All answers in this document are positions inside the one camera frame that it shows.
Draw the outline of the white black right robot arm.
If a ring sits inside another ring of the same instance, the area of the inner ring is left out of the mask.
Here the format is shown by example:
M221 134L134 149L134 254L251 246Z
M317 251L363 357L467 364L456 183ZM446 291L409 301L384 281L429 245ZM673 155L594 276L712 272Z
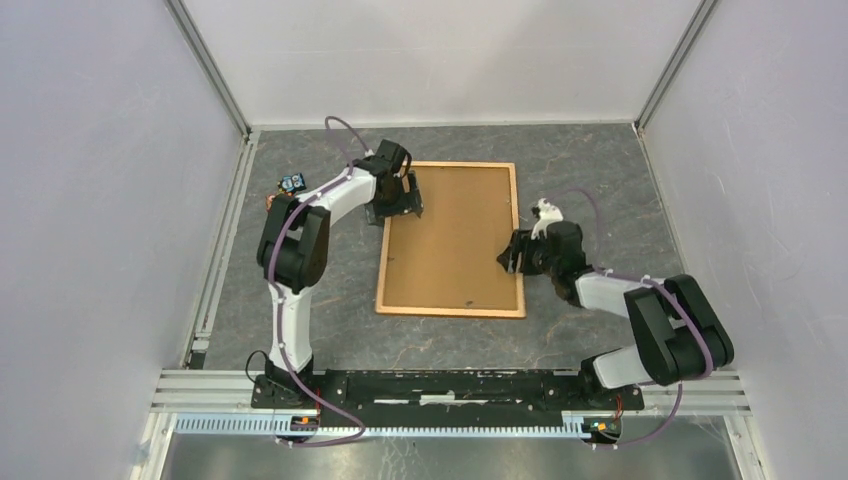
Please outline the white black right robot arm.
M606 406L619 388L706 378L734 360L734 345L694 277L636 278L594 267L576 223L516 230L497 261L511 274L548 277L557 296L575 307L629 322L633 345L581 363L577 392L591 408Z

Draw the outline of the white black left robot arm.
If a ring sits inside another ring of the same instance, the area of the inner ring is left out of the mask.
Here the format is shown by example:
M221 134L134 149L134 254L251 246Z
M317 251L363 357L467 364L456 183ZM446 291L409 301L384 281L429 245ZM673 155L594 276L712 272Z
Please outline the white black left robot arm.
M272 347L265 376L290 407L306 405L314 394L310 344L313 289L322 278L333 224L363 206L375 220L423 212L412 155L383 140L325 184L270 202L257 248L272 299Z

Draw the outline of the blue toy block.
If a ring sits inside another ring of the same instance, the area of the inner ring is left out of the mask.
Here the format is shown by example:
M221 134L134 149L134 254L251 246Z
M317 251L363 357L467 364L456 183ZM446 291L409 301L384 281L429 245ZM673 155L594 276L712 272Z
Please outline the blue toy block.
M277 184L278 191L286 195L296 195L307 189L305 178L302 173L285 175Z

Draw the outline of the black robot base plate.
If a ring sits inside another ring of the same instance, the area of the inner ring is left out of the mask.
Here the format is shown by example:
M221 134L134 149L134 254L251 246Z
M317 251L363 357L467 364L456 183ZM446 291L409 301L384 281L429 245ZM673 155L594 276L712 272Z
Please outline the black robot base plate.
M309 397L259 375L251 405L314 416L310 424L351 427L551 426L564 411L601 416L641 411L641 390L589 388L574 371L326 370L308 376Z

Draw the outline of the aluminium toothed rail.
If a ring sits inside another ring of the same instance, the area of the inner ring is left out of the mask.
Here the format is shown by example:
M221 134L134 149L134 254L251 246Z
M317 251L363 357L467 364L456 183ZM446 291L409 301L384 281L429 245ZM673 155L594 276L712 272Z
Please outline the aluminium toothed rail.
M177 416L173 431L189 435L253 435L291 439L319 437L343 438L360 430L357 427L306 425L306 420L315 421L314 416L283 413L181 413ZM593 433L611 440L620 431L620 424L600 419L563 414L551 426L424 426L424 427L367 427L362 431L364 438L410 437L410 438L569 438L588 440Z

